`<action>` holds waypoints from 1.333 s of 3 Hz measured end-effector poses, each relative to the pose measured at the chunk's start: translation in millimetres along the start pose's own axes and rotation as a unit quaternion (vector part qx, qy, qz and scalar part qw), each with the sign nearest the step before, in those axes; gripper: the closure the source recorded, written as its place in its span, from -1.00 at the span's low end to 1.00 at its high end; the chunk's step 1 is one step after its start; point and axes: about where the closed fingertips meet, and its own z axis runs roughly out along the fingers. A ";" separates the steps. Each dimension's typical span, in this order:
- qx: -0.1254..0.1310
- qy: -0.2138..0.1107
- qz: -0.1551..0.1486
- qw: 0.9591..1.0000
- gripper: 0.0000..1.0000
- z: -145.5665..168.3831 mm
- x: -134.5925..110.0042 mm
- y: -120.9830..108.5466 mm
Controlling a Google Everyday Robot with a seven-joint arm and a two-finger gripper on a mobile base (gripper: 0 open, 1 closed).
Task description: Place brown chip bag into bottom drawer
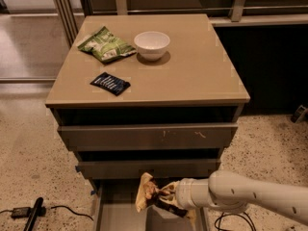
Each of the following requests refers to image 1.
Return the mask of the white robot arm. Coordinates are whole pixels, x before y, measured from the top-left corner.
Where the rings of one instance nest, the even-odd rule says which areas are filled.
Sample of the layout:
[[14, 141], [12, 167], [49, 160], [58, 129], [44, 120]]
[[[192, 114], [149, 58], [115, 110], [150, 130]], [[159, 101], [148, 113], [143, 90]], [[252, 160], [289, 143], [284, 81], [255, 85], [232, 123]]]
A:
[[253, 180], [217, 170], [207, 179], [184, 178], [168, 184], [173, 189], [162, 200], [182, 210], [202, 207], [241, 213], [249, 204], [308, 225], [308, 188]]

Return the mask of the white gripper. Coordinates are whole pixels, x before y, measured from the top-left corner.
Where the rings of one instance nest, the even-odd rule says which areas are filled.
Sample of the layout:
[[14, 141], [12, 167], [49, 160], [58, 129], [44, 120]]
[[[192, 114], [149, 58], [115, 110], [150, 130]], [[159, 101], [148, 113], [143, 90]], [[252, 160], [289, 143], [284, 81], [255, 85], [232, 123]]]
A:
[[[186, 210], [210, 207], [213, 204], [207, 179], [184, 178], [173, 181], [161, 188], [163, 193], [175, 193], [178, 205]], [[162, 209], [178, 209], [173, 200], [159, 198], [159, 206]]]

